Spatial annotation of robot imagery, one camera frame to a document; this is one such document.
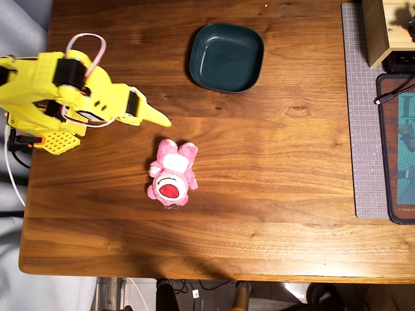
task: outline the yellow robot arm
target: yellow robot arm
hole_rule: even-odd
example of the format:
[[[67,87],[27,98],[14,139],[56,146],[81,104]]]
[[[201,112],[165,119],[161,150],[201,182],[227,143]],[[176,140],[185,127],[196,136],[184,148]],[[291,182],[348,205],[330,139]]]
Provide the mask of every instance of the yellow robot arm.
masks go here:
[[[85,135],[88,121],[171,126],[138,89],[113,84],[101,67],[85,78],[90,66],[90,59],[76,50],[0,58],[0,107],[9,112],[9,125],[43,136],[43,143],[34,146],[56,155],[80,144],[76,135]]]

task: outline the wooden box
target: wooden box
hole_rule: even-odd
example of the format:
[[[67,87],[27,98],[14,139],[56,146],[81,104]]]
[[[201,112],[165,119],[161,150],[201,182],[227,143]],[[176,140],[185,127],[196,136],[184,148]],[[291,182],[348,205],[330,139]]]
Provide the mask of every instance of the wooden box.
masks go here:
[[[392,51],[415,51],[408,22],[415,0],[362,0],[369,66],[378,66]]]

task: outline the cable connector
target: cable connector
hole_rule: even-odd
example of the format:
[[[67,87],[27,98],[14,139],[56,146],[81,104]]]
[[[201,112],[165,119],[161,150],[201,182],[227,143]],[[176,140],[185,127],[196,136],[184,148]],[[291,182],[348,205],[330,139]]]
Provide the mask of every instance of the cable connector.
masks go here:
[[[395,96],[396,96],[396,94],[391,94],[391,93],[385,94],[383,96],[378,97],[375,100],[375,104],[377,104],[377,105],[383,104],[385,102],[388,102],[389,100],[392,100]]]

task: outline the mouse pad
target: mouse pad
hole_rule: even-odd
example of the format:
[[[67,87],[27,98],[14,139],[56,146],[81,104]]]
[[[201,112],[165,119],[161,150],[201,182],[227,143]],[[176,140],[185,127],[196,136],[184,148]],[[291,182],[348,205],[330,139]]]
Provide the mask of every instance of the mouse pad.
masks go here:
[[[414,76],[381,75],[377,93],[383,95],[415,84]],[[386,196],[390,219],[415,224],[415,89],[379,105]]]

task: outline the pink cable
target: pink cable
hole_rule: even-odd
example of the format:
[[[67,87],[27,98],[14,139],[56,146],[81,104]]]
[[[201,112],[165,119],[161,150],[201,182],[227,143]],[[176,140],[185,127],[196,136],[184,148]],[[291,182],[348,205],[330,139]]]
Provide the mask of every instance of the pink cable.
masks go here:
[[[65,54],[68,54],[69,50],[71,50],[71,48],[72,48],[72,45],[80,37],[96,37],[96,38],[98,38],[98,39],[101,40],[101,48],[99,49],[99,52],[98,52],[97,56],[95,57],[95,59],[93,60],[92,64],[90,65],[90,67],[88,68],[88,70],[85,73],[85,80],[86,80],[89,77],[89,75],[91,74],[92,70],[94,70],[94,68],[101,61],[101,58],[104,55],[104,52],[105,52],[105,49],[106,49],[106,42],[105,42],[105,39],[103,37],[99,36],[98,34],[92,34],[92,33],[89,33],[89,32],[83,32],[81,34],[77,34],[76,36],[74,36],[71,39],[71,41],[69,41],[69,43],[67,44],[67,47],[66,47]]]

